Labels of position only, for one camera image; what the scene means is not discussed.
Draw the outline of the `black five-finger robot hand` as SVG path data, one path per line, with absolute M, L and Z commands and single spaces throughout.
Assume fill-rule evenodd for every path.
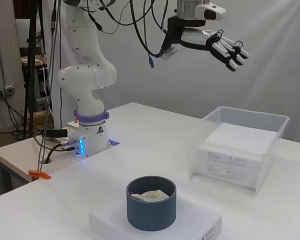
M 236 71 L 249 58 L 249 53 L 243 49 L 243 42 L 226 38 L 222 29 L 218 31 L 201 30 L 205 23 L 205 20 L 184 20 L 178 16 L 170 17 L 167 21 L 166 35 L 160 54 L 169 56 L 174 51 L 175 45 L 181 45 L 188 49 L 209 52 L 230 71 Z

